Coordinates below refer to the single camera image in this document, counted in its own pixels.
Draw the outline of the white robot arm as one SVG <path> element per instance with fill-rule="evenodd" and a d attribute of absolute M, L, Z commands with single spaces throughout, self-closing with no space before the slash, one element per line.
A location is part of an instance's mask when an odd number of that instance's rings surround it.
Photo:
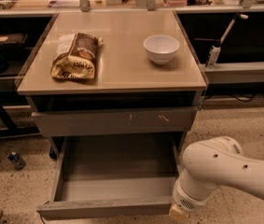
<path fill-rule="evenodd" d="M 184 220 L 207 204 L 219 187 L 239 189 L 264 200 L 264 160 L 247 158 L 240 144 L 220 136 L 187 146 L 178 157 L 179 177 L 169 216 Z"/>

